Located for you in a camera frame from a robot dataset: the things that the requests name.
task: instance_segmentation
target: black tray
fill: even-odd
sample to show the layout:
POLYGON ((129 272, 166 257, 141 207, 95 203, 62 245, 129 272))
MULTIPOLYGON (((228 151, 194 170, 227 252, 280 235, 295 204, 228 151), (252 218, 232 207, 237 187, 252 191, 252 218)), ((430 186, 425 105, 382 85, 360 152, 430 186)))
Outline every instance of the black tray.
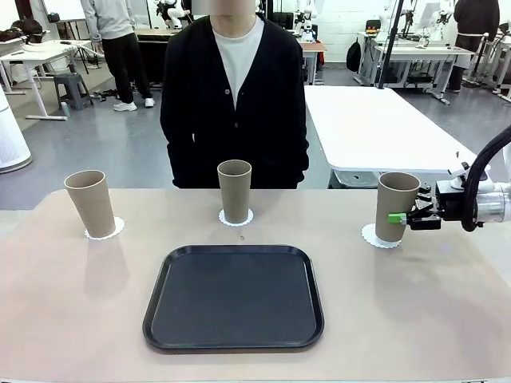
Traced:
POLYGON ((144 319, 167 351, 299 349, 323 332, 311 260, 289 246, 188 246, 163 262, 144 319))

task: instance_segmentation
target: chair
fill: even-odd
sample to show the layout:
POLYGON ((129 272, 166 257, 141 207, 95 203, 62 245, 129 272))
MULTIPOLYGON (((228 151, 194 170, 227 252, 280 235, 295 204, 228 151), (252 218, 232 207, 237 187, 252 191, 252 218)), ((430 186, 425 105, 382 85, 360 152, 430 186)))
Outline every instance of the chair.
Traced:
POLYGON ((62 109, 62 102, 67 102, 75 110, 85 109, 86 103, 93 105, 93 99, 89 94, 87 85, 79 73, 58 74, 54 78, 55 91, 57 92, 58 107, 62 109), (59 85, 64 85, 65 94, 61 95, 59 85))

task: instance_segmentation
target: paper cup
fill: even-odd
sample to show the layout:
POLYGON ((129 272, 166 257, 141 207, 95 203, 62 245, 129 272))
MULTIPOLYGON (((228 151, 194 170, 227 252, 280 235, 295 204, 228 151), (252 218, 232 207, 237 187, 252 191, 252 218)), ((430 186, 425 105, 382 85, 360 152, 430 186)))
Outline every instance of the paper cup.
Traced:
POLYGON ((89 235, 104 238, 115 231, 112 204, 104 172, 86 170, 67 177, 65 188, 89 235))
POLYGON ((398 242, 405 234, 405 225, 389 223, 389 214, 409 213, 415 204, 421 181, 410 174, 385 173, 378 180, 376 236, 382 241, 398 242))
POLYGON ((248 219, 252 166, 241 160, 225 161, 218 165, 218 179, 225 219, 234 224, 245 222, 248 219))

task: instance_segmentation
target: white t-shirt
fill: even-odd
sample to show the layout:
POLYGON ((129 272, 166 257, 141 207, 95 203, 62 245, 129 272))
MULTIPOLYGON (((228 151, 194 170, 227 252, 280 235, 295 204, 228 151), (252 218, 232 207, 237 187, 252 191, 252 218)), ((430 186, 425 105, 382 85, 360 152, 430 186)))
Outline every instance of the white t-shirt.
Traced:
POLYGON ((234 108, 236 108, 238 102, 238 93, 241 86, 245 82, 252 67, 252 62, 256 57, 263 31, 264 21, 258 17, 256 17, 255 24, 250 32, 241 38, 225 38, 213 30, 224 63, 225 73, 231 86, 234 108))

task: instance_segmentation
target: white sneaker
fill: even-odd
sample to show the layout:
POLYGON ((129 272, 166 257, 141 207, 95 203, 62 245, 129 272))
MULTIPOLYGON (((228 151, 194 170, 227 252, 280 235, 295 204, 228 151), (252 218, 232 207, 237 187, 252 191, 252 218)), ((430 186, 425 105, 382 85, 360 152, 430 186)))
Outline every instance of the white sneaker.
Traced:
POLYGON ((145 107, 146 108, 153 108, 156 102, 152 98, 146 98, 145 99, 145 107))
POLYGON ((137 106, 134 102, 131 104, 126 104, 125 102, 120 102, 119 104, 115 104, 113 106, 113 110, 116 112, 133 112, 137 110, 137 106))

